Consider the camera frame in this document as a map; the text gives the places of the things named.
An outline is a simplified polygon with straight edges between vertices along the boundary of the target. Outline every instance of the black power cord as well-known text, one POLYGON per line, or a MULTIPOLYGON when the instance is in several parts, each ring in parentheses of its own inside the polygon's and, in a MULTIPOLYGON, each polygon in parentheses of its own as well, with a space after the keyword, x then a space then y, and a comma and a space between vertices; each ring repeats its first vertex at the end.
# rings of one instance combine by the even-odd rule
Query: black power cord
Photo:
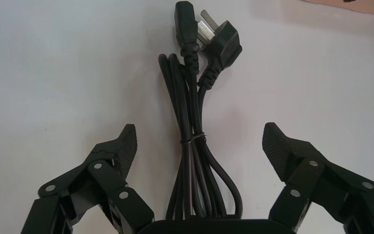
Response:
POLYGON ((237 30, 228 22, 218 26, 206 11, 202 21, 195 20, 193 5, 188 1, 176 3, 175 23, 177 41, 181 47, 184 65, 177 56, 161 54, 158 57, 171 103, 180 128, 182 160, 168 204, 166 220, 199 217, 241 218, 243 203, 239 190, 226 171, 216 161, 206 144, 202 127, 202 108, 207 90, 210 90, 220 72, 229 67, 242 51, 237 30), (208 66, 197 83, 200 46, 208 66), (231 191, 235 202, 234 215, 227 215, 223 197, 211 168, 231 191))

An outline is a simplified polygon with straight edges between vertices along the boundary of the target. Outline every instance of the metal rivet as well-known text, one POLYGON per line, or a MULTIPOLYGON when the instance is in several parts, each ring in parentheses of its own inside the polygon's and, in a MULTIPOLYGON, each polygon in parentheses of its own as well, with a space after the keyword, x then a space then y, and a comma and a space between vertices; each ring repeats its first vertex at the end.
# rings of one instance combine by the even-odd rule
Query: metal rivet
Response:
POLYGON ((292 196, 295 196, 295 197, 300 197, 300 193, 299 193, 299 191, 294 190, 294 189, 292 189, 292 190, 290 191, 290 194, 291 194, 292 196))
POLYGON ((102 167, 102 164, 101 163, 97 163, 96 165, 94 165, 94 168, 95 169, 100 169, 102 167))
POLYGON ((120 193, 119 197, 120 197, 121 199, 125 199, 125 198, 128 197, 128 193, 127 193, 127 192, 122 192, 122 193, 120 193))
POLYGON ((55 189, 55 185, 51 184, 51 185, 48 185, 48 187, 45 188, 45 191, 50 192, 54 189, 55 189))
POLYGON ((317 167, 319 164, 315 161, 310 161, 309 162, 310 165, 314 166, 314 167, 317 167))
POLYGON ((374 188, 374 186, 371 183, 368 183, 368 182, 363 182, 362 185, 363 185, 363 187, 365 187, 367 189, 373 189, 374 188))

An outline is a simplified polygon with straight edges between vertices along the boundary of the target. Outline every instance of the white wall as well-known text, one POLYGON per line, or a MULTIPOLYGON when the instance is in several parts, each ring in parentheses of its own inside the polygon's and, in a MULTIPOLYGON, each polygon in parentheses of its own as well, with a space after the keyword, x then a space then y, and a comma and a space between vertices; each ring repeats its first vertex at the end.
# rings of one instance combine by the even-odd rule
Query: white wall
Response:
MULTIPOLYGON (((243 46, 208 93, 204 130, 244 218, 267 218, 283 187, 262 151, 269 121, 374 180, 374 15, 298 0, 192 2, 230 20, 243 46)), ((0 0, 0 234, 20 233, 38 188, 125 123, 139 145, 128 182, 163 219, 180 147, 157 57, 179 51, 174 4, 0 0)), ((95 208, 75 233, 115 231, 95 208)), ((312 206, 299 233, 343 230, 312 206)))

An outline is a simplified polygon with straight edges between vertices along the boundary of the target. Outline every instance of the metal prong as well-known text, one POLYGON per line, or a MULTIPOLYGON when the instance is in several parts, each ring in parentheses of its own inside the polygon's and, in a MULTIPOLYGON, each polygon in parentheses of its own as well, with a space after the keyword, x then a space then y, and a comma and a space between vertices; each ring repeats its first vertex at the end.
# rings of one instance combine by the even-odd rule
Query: metal prong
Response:
POLYGON ((214 19, 208 14, 206 10, 201 11, 200 15, 204 18, 204 20, 208 23, 210 28, 213 29, 213 31, 216 31, 216 29, 219 27, 214 21, 214 19))
POLYGON ((197 34, 197 38, 203 43, 204 45, 207 45, 209 41, 201 34, 201 31, 199 30, 199 33, 197 34))
POLYGON ((204 24, 203 21, 199 21, 198 23, 198 29, 199 29, 199 35, 203 37, 204 41, 202 41, 203 44, 208 44, 211 39, 214 37, 214 33, 207 27, 207 25, 204 24))

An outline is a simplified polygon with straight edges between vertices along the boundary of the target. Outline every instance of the black cable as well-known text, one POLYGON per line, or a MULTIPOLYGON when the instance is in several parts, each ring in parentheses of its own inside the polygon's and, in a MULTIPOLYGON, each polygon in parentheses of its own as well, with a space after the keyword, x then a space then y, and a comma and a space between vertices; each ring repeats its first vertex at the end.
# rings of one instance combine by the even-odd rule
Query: black cable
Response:
POLYGON ((158 58, 180 129, 182 159, 168 204, 166 219, 227 217, 225 204, 211 168, 233 195, 234 218, 243 213, 240 193, 226 171, 209 150, 202 127, 205 87, 197 90, 198 56, 188 52, 181 65, 175 54, 158 58))

